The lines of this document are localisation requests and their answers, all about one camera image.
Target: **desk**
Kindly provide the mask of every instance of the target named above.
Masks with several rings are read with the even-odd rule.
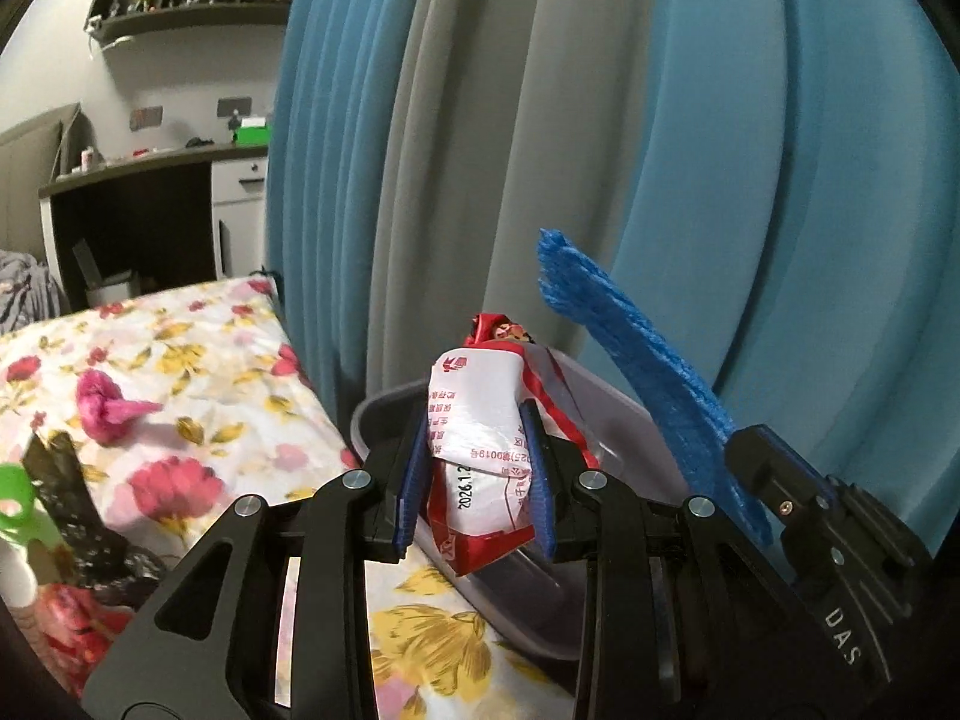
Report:
[[[85,238],[104,276],[134,269],[167,290],[263,265],[265,146],[160,151],[40,189],[47,263],[70,309],[86,304],[73,247]]]

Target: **green toy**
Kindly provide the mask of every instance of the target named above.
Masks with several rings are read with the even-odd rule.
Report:
[[[0,514],[0,536],[7,541],[26,547],[36,539],[49,550],[64,543],[54,521],[37,509],[34,486],[22,466],[0,464],[0,501],[13,501],[19,507],[15,514]]]

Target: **white wall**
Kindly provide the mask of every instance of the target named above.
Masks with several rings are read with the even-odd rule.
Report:
[[[229,141],[217,98],[272,106],[283,28],[229,26],[138,35],[101,53],[83,32],[92,0],[34,0],[0,55],[0,132],[80,100],[106,156],[183,146],[193,136]],[[130,112],[163,105],[161,127],[130,132]]]

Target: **blue gripper pad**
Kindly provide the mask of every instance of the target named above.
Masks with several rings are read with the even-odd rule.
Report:
[[[419,515],[421,503],[430,485],[430,451],[426,445],[426,412],[421,420],[421,426],[416,431],[410,460],[403,476],[403,485],[400,497],[397,498],[397,532],[394,536],[394,546],[398,550],[406,550],[414,541],[416,531],[416,517]]]
[[[530,494],[527,496],[530,521],[534,526],[536,545],[546,557],[552,559],[557,551],[557,532],[554,530],[557,513],[553,505],[553,495],[550,494],[546,461],[541,452],[541,444],[536,439],[538,430],[527,410],[520,409],[520,421],[530,452]]]

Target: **floral bedsheet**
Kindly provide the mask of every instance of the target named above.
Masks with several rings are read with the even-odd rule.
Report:
[[[0,337],[0,463],[32,431],[66,430],[107,525],[174,563],[244,493],[311,495],[353,459],[301,373],[272,283],[234,279],[116,303]],[[157,401],[120,445],[80,427],[76,378],[107,372],[128,399]],[[277,702],[289,700],[296,571],[280,622]],[[413,547],[367,564],[383,720],[536,720],[572,699],[496,632]]]

